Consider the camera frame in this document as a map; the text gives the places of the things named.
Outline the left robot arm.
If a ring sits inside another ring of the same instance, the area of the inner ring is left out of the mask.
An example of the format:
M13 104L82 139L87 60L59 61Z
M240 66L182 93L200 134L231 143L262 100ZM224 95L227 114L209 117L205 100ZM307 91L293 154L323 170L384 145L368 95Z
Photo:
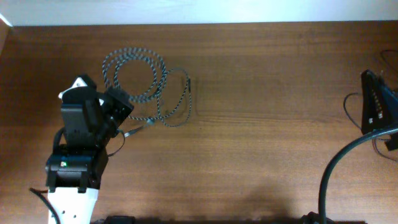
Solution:
M49 223L89 223L108 163L106 146L134 109L126 92L113 87L70 88L61 96L64 126L45 166Z

